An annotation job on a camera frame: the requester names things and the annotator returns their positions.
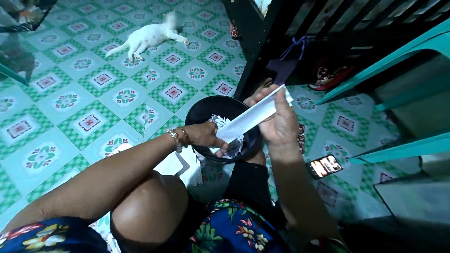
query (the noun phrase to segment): wooden bed frame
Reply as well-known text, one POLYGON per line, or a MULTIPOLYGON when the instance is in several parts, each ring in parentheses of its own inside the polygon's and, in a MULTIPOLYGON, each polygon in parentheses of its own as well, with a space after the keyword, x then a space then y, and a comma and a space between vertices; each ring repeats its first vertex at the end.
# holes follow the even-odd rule
MULTIPOLYGON (((317 34, 307 34, 309 27, 320 14, 328 0, 317 0, 304 18, 295 38, 304 35, 311 36, 311 43, 325 43, 334 51, 345 57, 355 55, 354 47, 367 47, 358 49, 355 60, 356 71, 366 68, 389 53, 400 48, 412 39, 426 32, 435 25, 450 17, 450 10, 441 16, 428 21, 450 0, 440 0, 418 18, 410 23, 404 23, 407 18, 428 3, 428 0, 417 0, 406 11, 388 25, 378 27, 389 15, 406 0, 394 0, 370 23, 361 30, 354 30, 364 17, 381 1, 369 0, 354 18, 339 32, 330 30, 355 0, 344 0, 329 20, 322 26, 317 34)), ((222 0, 230 20, 234 20, 242 38, 240 44, 243 49, 247 65, 244 69, 238 87, 234 94, 236 99, 244 100, 251 95, 257 83, 266 72, 266 66, 271 59, 279 56, 292 44, 291 37, 286 34, 292 20, 300 9, 304 0, 272 0, 265 17, 256 7, 253 0, 222 0)))

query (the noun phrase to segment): phone screen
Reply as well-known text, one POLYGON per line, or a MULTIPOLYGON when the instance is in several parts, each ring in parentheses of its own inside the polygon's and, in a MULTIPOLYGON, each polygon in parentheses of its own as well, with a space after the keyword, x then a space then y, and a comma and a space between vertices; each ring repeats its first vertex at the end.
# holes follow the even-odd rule
POLYGON ((342 170, 342 166, 332 155, 328 155, 310 162, 308 168, 316 178, 321 178, 342 170))

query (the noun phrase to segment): purple ribbon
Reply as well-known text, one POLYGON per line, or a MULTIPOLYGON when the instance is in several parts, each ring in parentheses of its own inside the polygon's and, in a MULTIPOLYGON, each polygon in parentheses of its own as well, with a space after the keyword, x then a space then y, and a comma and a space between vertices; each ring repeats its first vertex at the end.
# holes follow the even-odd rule
POLYGON ((301 46, 301 54, 300 57, 298 58, 299 60, 302 59, 303 57, 303 53, 305 52, 305 47, 308 45, 309 42, 309 36, 303 36, 302 38, 300 38, 299 40, 295 41, 295 37, 292 37, 292 42, 293 44, 290 45, 288 47, 288 49, 286 49, 286 51, 284 53, 281 54, 280 56, 280 60, 284 60, 284 58, 289 54, 289 52, 291 52, 292 48, 294 48, 297 45, 303 44, 301 46))

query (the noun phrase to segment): blue floral fabric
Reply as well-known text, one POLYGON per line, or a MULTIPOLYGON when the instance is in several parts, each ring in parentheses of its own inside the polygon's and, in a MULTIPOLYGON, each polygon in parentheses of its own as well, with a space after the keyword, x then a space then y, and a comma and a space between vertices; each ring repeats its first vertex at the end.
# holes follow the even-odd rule
MULTIPOLYGON (((210 214, 190 237, 185 253, 289 252, 273 226, 244 203, 221 199, 208 205, 210 214)), ((0 253, 107 253, 100 234, 80 218, 62 217, 36 222, 0 236, 0 253)), ((348 252, 338 240, 312 240, 305 252, 348 252)))

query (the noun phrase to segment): cat tail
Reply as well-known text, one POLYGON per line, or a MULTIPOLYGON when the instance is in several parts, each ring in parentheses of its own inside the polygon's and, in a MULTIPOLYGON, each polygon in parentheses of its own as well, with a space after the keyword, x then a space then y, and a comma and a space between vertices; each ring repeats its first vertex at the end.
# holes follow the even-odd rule
POLYGON ((112 54, 114 54, 114 53, 117 53, 117 52, 119 52, 119 51, 122 51, 122 50, 124 50, 125 48, 127 48, 128 46, 129 46, 129 45, 128 45, 128 40, 126 40, 125 43, 123 43, 123 45, 120 45, 120 46, 118 46, 118 47, 116 47, 116 48, 113 48, 113 49, 109 50, 109 51, 106 53, 106 57, 109 57, 110 55, 112 55, 112 54))

